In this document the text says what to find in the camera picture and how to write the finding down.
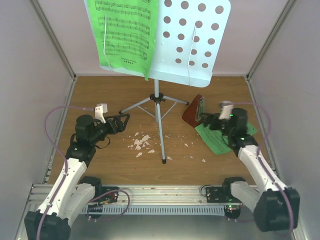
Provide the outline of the wooden metronome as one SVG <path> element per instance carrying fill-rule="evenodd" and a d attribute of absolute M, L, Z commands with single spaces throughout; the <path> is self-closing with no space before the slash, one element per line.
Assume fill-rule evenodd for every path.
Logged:
<path fill-rule="evenodd" d="M 198 94 L 182 114 L 182 120 L 185 121 L 187 124 L 189 124 L 193 128 L 196 128 L 198 125 L 203 123 L 203 120 L 201 120 L 200 122 L 197 122 L 195 120 L 198 100 L 200 99 L 200 97 L 204 97 L 204 96 L 202 96 L 201 94 Z"/>

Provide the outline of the green sheet music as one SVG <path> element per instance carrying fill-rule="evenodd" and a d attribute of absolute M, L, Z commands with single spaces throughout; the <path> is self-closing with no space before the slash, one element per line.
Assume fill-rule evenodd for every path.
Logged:
<path fill-rule="evenodd" d="M 149 79 L 156 47 L 157 0 L 86 0 L 99 64 Z"/>
<path fill-rule="evenodd" d="M 222 130 L 211 130 L 210 125 L 205 127 L 202 123 L 195 128 L 203 142 L 216 155 L 222 155 L 234 152 L 235 156 L 239 156 L 240 148 L 247 146 L 258 147 L 258 142 L 253 137 L 257 132 L 251 123 L 247 123 L 246 127 L 224 126 Z"/>

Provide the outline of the light blue music stand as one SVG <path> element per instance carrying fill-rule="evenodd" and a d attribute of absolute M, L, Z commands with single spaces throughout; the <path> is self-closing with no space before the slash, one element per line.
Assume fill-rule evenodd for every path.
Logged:
<path fill-rule="evenodd" d="M 231 12 L 228 0 L 157 0 L 155 50 L 148 79 L 154 80 L 153 117 L 163 119 L 160 104 L 168 100 L 159 82 L 204 88 L 210 84 Z M 125 69 L 113 71 L 140 76 Z"/>

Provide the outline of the clear metronome cover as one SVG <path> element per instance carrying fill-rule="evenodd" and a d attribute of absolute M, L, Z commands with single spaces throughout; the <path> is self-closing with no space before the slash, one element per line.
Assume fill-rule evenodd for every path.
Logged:
<path fill-rule="evenodd" d="M 202 115 L 205 112 L 205 109 L 206 109 L 206 102 L 205 102 L 205 98 L 202 96 L 198 100 L 196 113 L 195 113 L 195 120 L 197 122 L 200 122 L 202 120 Z"/>

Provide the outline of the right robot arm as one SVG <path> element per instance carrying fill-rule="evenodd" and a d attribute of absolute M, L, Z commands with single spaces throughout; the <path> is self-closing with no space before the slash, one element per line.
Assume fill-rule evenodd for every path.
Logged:
<path fill-rule="evenodd" d="M 233 105 L 222 107 L 220 113 L 202 113 L 205 128 L 227 137 L 229 148 L 245 165 L 256 184 L 253 189 L 239 177 L 225 179 L 221 190 L 228 203 L 240 200 L 253 213 L 262 232 L 292 231 L 298 226 L 300 195 L 285 185 L 274 173 L 255 138 L 248 134 L 248 112 Z"/>

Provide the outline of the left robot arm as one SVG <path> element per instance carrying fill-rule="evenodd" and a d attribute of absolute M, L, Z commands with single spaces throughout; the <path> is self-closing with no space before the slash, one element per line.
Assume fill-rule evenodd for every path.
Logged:
<path fill-rule="evenodd" d="M 112 187 L 107 191 L 99 178 L 83 174 L 99 148 L 98 143 L 109 135 L 122 133 L 129 119 L 129 114 L 97 119 L 86 114 L 76 119 L 75 133 L 70 138 L 57 180 L 37 210 L 25 215 L 27 239 L 67 240 L 84 207 L 91 210 L 117 201 L 121 189 Z"/>

